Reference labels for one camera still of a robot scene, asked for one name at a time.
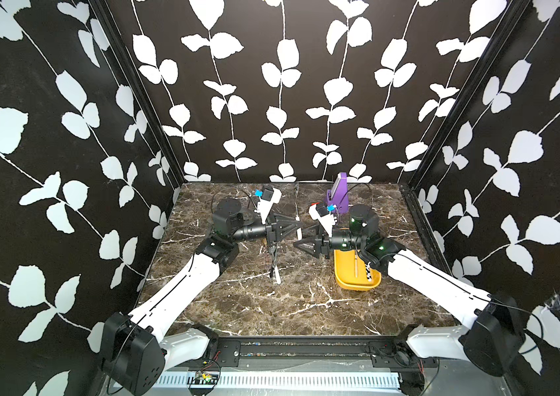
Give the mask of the yellow plastic storage box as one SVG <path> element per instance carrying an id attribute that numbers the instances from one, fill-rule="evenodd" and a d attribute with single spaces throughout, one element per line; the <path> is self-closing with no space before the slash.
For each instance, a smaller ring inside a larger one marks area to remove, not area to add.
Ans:
<path id="1" fill-rule="evenodd" d="M 382 275 L 370 269 L 356 251 L 334 250 L 334 276 L 344 290 L 368 291 L 380 285 Z"/>

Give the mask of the spoon with patterned handle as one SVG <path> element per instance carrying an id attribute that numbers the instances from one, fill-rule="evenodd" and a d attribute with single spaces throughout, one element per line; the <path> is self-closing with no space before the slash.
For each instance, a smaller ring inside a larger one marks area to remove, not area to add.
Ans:
<path id="1" fill-rule="evenodd" d="M 374 280 L 373 280 L 373 277 L 372 277 L 372 269 L 371 269 L 371 266 L 370 266 L 368 263 L 366 263 L 366 264 L 365 264 L 365 267 L 366 267 L 367 283 L 368 283 L 368 284 L 373 284 L 373 283 L 374 283 Z"/>

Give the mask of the spoon with wooden handle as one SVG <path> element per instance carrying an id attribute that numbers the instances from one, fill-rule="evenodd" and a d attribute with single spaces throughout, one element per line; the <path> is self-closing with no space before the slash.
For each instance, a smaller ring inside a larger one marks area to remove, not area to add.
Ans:
<path id="1" fill-rule="evenodd" d="M 355 279 L 359 278 L 359 258 L 357 252 L 354 252 L 354 277 Z"/>

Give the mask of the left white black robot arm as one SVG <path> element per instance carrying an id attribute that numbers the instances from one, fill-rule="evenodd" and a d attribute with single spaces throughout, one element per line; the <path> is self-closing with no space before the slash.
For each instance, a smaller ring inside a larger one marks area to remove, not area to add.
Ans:
<path id="1" fill-rule="evenodd" d="M 195 326 L 178 336 L 167 332 L 192 301 L 232 264 L 244 240 L 283 241 L 303 226 L 301 221 L 271 211 L 261 200 L 246 220 L 237 199 L 225 198 L 212 214 L 212 228 L 194 253 L 165 286 L 130 313 L 114 313 L 103 325 L 100 368 L 110 381 L 132 395 L 148 392 L 164 371 L 202 358 L 215 333 Z"/>

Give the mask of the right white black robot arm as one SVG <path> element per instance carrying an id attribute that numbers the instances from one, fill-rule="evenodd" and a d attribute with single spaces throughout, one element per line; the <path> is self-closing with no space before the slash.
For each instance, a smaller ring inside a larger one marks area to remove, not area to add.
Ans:
<path id="1" fill-rule="evenodd" d="M 339 228 L 334 208 L 323 202 L 309 207 L 315 234 L 295 248 L 319 257 L 333 251 L 355 252 L 366 275 L 379 272 L 415 289 L 446 310 L 458 325 L 404 333 L 404 343 L 419 358 L 469 361 L 491 376 L 503 376 L 526 341 L 517 302 L 503 292 L 492 294 L 452 277 L 412 253 L 379 229 L 375 211 L 352 206 L 347 228 Z"/>

